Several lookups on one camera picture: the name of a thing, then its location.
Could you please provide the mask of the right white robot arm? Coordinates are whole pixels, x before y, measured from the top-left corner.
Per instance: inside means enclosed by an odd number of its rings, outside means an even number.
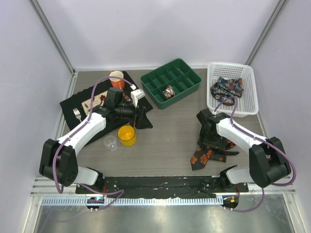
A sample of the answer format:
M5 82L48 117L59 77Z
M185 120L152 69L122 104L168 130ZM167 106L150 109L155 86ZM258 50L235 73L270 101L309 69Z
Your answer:
M261 188L280 186L279 180L291 174L282 142L254 134L225 113L214 114L209 109L197 114L201 123L199 149L191 158L193 170L203 169L211 158L225 161L231 146L237 145L249 156L248 166L232 166L221 172L220 188L232 191L239 183L255 183Z

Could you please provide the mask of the black orange floral tie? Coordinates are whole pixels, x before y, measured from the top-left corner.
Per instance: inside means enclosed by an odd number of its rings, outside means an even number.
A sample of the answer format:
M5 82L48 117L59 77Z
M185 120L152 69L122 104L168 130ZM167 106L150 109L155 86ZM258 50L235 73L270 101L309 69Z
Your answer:
M230 140L226 142L225 148L223 150L212 147L211 145L200 145L190 159L192 171L205 168L209 160L226 163L228 156L236 156L239 154L238 151L231 150L235 146L236 145Z

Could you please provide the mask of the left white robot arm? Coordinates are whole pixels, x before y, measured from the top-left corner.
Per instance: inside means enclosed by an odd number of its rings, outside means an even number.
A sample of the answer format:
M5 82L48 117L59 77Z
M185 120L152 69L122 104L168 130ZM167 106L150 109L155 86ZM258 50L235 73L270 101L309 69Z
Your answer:
M41 155L39 173L55 182L59 193L71 184L84 184L92 193L103 189L103 174L88 167L80 167L77 155L80 150L107 124L118 119L126 119L137 129L152 128L146 116L145 107L138 101L145 96L142 89L133 90L130 94L132 103L122 105L123 90L110 88L103 106L91 110L89 115L65 136L57 140L48 139Z

